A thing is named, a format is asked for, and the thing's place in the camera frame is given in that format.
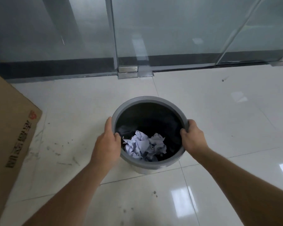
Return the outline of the person's left hand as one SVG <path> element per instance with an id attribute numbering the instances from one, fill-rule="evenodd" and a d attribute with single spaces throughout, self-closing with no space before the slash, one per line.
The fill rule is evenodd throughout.
<path id="1" fill-rule="evenodd" d="M 114 150 L 114 132 L 112 131 L 112 117 L 108 117 L 104 126 L 104 132 L 98 136 L 91 155 L 90 163 L 109 171 L 120 158 L 121 153 Z"/>

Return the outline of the person's right hand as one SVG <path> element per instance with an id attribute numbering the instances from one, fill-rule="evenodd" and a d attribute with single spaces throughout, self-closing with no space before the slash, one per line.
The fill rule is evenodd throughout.
<path id="1" fill-rule="evenodd" d="M 197 158 L 198 155 L 203 154 L 209 150 L 209 146 L 204 137 L 204 133 L 200 130 L 196 122 L 192 119 L 188 120 L 188 131 L 190 139 L 190 151 L 187 151 L 193 158 Z"/>

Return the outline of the person's right forearm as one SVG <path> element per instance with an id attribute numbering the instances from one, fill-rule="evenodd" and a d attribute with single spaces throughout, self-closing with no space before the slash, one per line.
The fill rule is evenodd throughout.
<path id="1" fill-rule="evenodd" d="M 190 154 L 212 176 L 244 226 L 283 226 L 283 190 L 210 148 Z"/>

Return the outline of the person's left forearm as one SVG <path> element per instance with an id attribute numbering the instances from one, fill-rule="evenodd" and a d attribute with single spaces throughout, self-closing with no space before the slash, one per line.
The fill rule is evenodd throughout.
<path id="1" fill-rule="evenodd" d="M 23 226 L 82 226 L 95 191 L 115 163 L 91 160 Z"/>

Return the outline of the crumpled white paper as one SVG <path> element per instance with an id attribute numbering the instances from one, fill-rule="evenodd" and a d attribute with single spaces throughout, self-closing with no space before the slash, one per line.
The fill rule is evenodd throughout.
<path id="1" fill-rule="evenodd" d="M 165 156 L 167 151 L 164 140 L 165 138 L 158 133 L 148 137 L 143 132 L 137 130 L 131 139 L 123 138 L 124 150 L 134 159 L 157 162 L 158 157 Z"/>

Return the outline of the metal door floor hinge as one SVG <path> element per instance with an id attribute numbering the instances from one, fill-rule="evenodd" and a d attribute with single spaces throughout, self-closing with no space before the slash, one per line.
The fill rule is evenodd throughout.
<path id="1" fill-rule="evenodd" d="M 150 66 L 124 66 L 118 68 L 118 79 L 153 77 Z"/>

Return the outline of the brown cardboard box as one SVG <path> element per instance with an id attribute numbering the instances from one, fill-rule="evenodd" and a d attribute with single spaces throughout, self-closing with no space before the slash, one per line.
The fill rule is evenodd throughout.
<path id="1" fill-rule="evenodd" d="M 0 76 L 0 217 L 42 111 Z"/>

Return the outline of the glass door panel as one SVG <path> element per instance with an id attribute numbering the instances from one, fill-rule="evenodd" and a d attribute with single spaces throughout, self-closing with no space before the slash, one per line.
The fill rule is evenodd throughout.
<path id="1" fill-rule="evenodd" d="M 105 0 L 120 72 L 218 64 L 262 0 Z"/>

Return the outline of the frosted glass partition panel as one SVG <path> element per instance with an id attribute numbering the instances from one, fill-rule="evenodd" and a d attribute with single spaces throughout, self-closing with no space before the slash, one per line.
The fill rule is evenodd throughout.
<path id="1" fill-rule="evenodd" d="M 112 58 L 105 0 L 0 0 L 0 62 Z"/>

